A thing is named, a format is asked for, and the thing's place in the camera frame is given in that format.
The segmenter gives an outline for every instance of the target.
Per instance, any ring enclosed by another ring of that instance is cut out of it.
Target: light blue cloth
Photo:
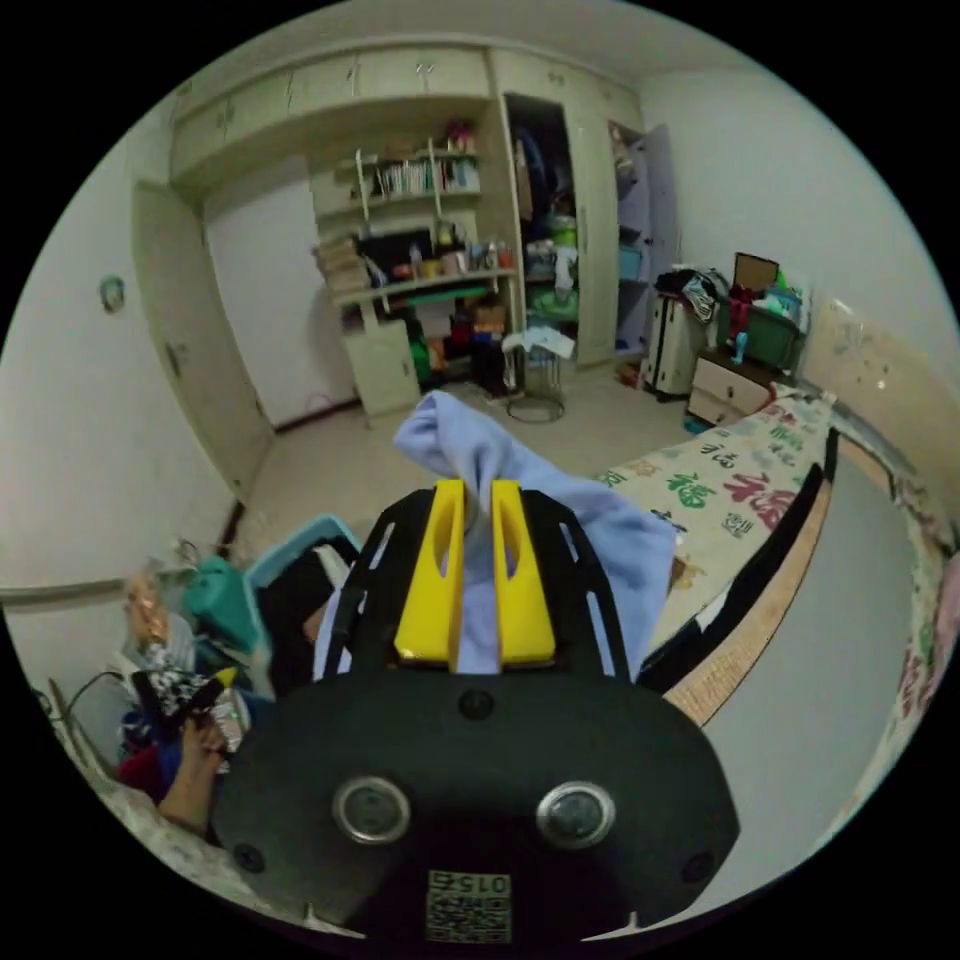
[[[393,442],[415,463],[439,476],[462,477],[477,507],[464,537],[458,673],[499,672],[490,499],[491,484],[500,478],[540,490],[577,515],[610,581],[631,677],[636,678],[666,603],[676,547],[676,532],[669,523],[638,509],[601,483],[561,473],[499,424],[449,394],[424,397]],[[326,662],[338,600],[339,591],[330,598],[317,637],[315,678],[320,677]],[[594,629],[605,672],[612,674],[609,648],[595,610]],[[339,672],[348,670],[349,664],[349,654],[344,651]]]

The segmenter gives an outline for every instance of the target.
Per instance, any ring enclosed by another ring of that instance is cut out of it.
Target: drawer
[[[770,397],[762,384],[709,360],[697,364],[693,385],[743,414],[756,413]]]
[[[721,424],[736,423],[743,419],[743,414],[735,410],[729,404],[718,400],[712,393],[693,388],[690,394],[690,402],[687,404],[687,412],[692,413],[707,423],[712,423],[715,427]]]

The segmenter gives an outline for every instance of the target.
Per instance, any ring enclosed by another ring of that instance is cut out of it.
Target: clothes pile
[[[699,270],[683,264],[661,273],[654,286],[661,293],[679,297],[703,324],[713,320],[717,301],[728,296],[730,284],[718,270]]]

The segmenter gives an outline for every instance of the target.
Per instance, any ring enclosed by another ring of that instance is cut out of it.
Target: red chinese character
[[[750,501],[753,512],[766,524],[768,530],[783,519],[787,507],[793,503],[796,494],[792,490],[767,490],[759,493]]]
[[[734,503],[743,503],[748,497],[756,496],[765,490],[770,482],[770,478],[765,473],[760,474],[759,477],[749,477],[742,473],[735,473],[733,479],[737,482],[725,483],[723,489],[730,491]]]

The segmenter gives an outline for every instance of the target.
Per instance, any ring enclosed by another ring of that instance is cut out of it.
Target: cardboard box
[[[738,253],[734,261],[733,282],[745,290],[766,290],[777,282],[780,264],[752,253]]]
[[[507,309],[502,304],[477,307],[473,313],[473,329],[477,333],[503,333],[507,326]]]

